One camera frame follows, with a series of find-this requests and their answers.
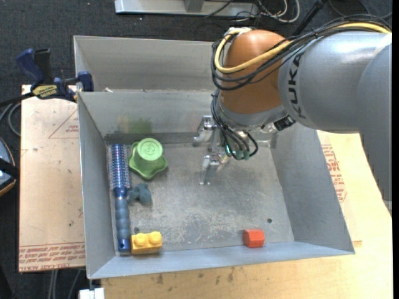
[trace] yellow cable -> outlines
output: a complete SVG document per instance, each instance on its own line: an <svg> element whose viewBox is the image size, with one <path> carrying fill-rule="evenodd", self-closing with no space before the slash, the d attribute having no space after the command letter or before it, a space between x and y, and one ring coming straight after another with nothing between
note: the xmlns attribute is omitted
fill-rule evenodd
<svg viewBox="0 0 399 299"><path fill-rule="evenodd" d="M376 32L386 33L386 34L392 33L391 31L387 30L386 28L384 28L382 26L372 24L372 23L366 23L366 22L341 24L340 26L337 26L336 28L351 28L351 27L353 27L353 28L362 27L364 29L370 29L370 30L373 30ZM248 29L248 28L232 28L230 31L228 31L226 33L226 36L218 45L218 48L216 49L215 57L214 57L214 65L221 73L225 73L225 74L235 73L237 71L246 69L249 66L251 66L255 63L258 63L260 61L263 61L263 62L267 61L270 58L274 57L276 54L278 54L280 51L284 50L286 47L289 47L294 42L294 41L283 42L278 47L275 47L261 55L258 55L255 58L253 58L245 63L239 64L235 67L226 68L226 67L221 66L219 63L220 54L221 54L224 46L226 45L226 43L236 34L245 33L245 32L249 32L249 31L250 31L250 29Z"/></svg>

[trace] wooden board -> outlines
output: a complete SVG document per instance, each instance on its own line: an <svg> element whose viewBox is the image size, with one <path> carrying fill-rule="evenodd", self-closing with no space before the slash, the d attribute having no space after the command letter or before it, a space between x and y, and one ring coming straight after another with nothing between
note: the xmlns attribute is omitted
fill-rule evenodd
<svg viewBox="0 0 399 299"><path fill-rule="evenodd" d="M77 105L30 98L21 110L19 271L82 267Z"/></svg>

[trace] red block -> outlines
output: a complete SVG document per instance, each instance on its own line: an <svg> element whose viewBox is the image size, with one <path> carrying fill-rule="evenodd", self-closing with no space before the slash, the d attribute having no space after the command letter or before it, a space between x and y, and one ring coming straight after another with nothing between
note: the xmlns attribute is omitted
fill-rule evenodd
<svg viewBox="0 0 399 299"><path fill-rule="evenodd" d="M243 234L244 245L249 248L262 247L264 234L261 229L246 229Z"/></svg>

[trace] green cup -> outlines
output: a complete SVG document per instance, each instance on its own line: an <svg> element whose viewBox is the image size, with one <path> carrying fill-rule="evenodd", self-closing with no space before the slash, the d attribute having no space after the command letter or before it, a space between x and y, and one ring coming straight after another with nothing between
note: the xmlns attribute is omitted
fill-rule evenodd
<svg viewBox="0 0 399 299"><path fill-rule="evenodd" d="M163 148L154 138L145 138L132 145L129 156L129 167L143 179L151 179L156 173L163 171L168 162L163 156Z"/></svg>

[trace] gray bin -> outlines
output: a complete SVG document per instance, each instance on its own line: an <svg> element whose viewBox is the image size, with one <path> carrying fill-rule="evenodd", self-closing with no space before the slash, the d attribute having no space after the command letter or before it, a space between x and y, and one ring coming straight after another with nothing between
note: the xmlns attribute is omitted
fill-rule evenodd
<svg viewBox="0 0 399 299"><path fill-rule="evenodd" d="M191 145L210 114L210 42L75 37L76 71L94 76L79 93L87 276L175 272L352 254L353 247L317 133L300 125L229 161L199 184L206 147ZM113 93L101 92L108 87ZM130 208L132 228L160 230L159 254L119 256L107 147L158 139L168 169L149 181L153 205ZM133 184L140 179L130 175ZM265 232L243 245L244 229Z"/></svg>

